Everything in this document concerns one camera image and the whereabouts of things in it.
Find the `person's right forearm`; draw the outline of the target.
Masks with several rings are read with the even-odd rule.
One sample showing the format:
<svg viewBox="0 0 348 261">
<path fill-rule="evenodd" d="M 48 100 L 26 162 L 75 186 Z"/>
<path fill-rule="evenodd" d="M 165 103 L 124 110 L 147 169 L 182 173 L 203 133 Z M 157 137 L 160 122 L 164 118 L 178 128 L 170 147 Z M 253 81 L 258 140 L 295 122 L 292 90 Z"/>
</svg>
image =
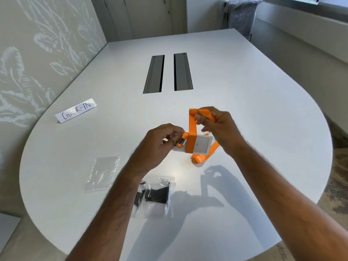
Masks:
<svg viewBox="0 0 348 261">
<path fill-rule="evenodd" d="M 299 192 L 245 141 L 224 151 L 236 162 L 296 261 L 348 261 L 348 231 Z"/>
</svg>

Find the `person's left forearm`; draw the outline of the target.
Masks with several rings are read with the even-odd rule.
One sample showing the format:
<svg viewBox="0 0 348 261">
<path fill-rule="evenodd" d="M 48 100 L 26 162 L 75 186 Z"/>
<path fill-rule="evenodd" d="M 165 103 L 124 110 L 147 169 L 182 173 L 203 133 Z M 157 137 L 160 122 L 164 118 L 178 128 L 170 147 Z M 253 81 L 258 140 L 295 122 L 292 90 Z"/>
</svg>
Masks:
<svg viewBox="0 0 348 261">
<path fill-rule="evenodd" d="M 127 162 L 65 261 L 119 261 L 138 186 L 158 164 L 149 159 Z"/>
</svg>

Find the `person's right hand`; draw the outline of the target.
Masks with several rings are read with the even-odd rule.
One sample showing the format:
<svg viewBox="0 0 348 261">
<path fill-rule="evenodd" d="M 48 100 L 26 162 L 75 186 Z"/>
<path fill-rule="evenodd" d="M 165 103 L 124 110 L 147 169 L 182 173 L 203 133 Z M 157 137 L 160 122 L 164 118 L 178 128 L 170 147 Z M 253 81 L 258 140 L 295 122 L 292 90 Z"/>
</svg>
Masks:
<svg viewBox="0 0 348 261">
<path fill-rule="evenodd" d="M 235 158 L 237 152 L 246 146 L 246 141 L 238 130 L 231 114 L 212 106 L 204 107 L 203 109 L 210 111 L 215 118 L 215 124 L 213 126 L 203 126 L 202 132 L 211 132 L 224 151 L 232 158 Z M 197 114 L 202 115 L 200 109 L 197 111 Z"/>
</svg>

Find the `white handwritten paper sign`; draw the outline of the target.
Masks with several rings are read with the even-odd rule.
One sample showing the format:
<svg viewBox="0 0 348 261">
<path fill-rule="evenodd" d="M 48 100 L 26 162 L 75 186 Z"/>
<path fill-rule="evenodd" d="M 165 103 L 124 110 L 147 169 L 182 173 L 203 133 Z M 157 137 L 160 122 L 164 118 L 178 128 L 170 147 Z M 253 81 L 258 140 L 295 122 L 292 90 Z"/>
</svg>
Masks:
<svg viewBox="0 0 348 261">
<path fill-rule="evenodd" d="M 97 106 L 98 105 L 95 103 L 95 101 L 92 98 L 90 98 L 62 112 L 55 114 L 55 117 L 59 123 L 65 123 L 66 121 L 69 121 L 72 118 L 79 116 L 80 114 L 83 114 L 91 109 L 94 109 Z"/>
</svg>

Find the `empty clear plastic bag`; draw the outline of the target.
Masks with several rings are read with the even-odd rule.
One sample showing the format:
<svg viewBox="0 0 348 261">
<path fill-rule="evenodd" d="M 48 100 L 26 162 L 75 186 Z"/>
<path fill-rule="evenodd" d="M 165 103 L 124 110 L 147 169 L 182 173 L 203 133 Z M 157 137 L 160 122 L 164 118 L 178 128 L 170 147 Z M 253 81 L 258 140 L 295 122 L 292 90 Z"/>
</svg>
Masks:
<svg viewBox="0 0 348 261">
<path fill-rule="evenodd" d="M 96 158 L 85 184 L 85 193 L 108 190 L 116 178 L 119 161 L 119 156 Z"/>
</svg>

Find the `clear badge holder with card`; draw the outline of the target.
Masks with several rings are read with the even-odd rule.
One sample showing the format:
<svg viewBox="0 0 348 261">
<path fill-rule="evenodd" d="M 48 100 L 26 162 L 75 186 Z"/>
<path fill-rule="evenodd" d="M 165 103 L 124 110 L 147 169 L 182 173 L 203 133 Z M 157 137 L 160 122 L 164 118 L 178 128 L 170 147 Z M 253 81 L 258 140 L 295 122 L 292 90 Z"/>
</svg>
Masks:
<svg viewBox="0 0 348 261">
<path fill-rule="evenodd" d="M 189 154 L 202 154 L 207 155 L 214 140 L 210 134 L 197 135 L 189 140 L 189 134 L 186 132 L 183 137 L 187 139 L 187 143 L 184 147 L 178 148 L 177 146 L 172 148 L 172 151 L 184 152 Z"/>
</svg>

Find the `bin with clear plastic liner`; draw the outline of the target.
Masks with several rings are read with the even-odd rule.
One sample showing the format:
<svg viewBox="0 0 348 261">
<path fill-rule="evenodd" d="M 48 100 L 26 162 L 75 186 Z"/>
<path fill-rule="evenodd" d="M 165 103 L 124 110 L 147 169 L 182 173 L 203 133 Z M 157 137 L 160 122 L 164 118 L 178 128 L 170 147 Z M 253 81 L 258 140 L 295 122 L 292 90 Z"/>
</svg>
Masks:
<svg viewBox="0 0 348 261">
<path fill-rule="evenodd" d="M 221 0 L 221 29 L 235 29 L 246 39 L 250 39 L 258 5 L 263 0 Z"/>
</svg>

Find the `grey furniture corner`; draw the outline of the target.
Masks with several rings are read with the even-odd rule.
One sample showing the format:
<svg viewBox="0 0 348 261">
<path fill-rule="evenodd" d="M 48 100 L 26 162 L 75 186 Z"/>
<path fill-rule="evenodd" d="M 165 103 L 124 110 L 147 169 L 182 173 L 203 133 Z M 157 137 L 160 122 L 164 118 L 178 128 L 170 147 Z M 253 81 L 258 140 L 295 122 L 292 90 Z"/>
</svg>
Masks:
<svg viewBox="0 0 348 261">
<path fill-rule="evenodd" d="M 20 217 L 0 213 L 0 254 L 20 220 Z"/>
</svg>

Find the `window frame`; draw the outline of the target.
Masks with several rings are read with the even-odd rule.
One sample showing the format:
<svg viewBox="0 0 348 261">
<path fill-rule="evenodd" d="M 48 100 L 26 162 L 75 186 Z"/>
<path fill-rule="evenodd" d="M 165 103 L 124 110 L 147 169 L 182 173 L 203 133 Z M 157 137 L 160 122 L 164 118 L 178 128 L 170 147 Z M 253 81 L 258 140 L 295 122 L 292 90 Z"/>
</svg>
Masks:
<svg viewBox="0 0 348 261">
<path fill-rule="evenodd" d="M 268 3 L 285 5 L 292 8 L 314 6 L 323 11 L 348 14 L 348 0 L 264 0 Z"/>
</svg>

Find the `grey cabinet doors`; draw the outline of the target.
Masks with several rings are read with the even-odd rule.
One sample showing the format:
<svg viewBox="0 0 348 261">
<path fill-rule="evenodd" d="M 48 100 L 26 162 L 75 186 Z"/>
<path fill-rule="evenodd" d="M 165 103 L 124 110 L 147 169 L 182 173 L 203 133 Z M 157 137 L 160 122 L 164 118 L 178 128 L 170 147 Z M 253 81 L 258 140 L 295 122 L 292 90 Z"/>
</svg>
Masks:
<svg viewBox="0 0 348 261">
<path fill-rule="evenodd" d="M 187 0 L 91 0 L 107 42 L 187 34 Z"/>
</svg>

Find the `person's left hand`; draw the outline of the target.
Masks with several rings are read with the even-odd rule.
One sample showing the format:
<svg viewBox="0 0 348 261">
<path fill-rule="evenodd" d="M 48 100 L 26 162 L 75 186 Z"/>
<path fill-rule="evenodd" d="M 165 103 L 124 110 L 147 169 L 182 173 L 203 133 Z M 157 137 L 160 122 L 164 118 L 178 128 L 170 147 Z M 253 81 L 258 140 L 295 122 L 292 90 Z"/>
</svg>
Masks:
<svg viewBox="0 0 348 261">
<path fill-rule="evenodd" d="M 163 140 L 180 140 L 184 129 L 171 123 L 160 125 L 147 132 L 144 139 L 129 158 L 127 165 L 135 172 L 146 175 L 156 168 L 167 157 L 168 153 L 161 153 Z"/>
</svg>

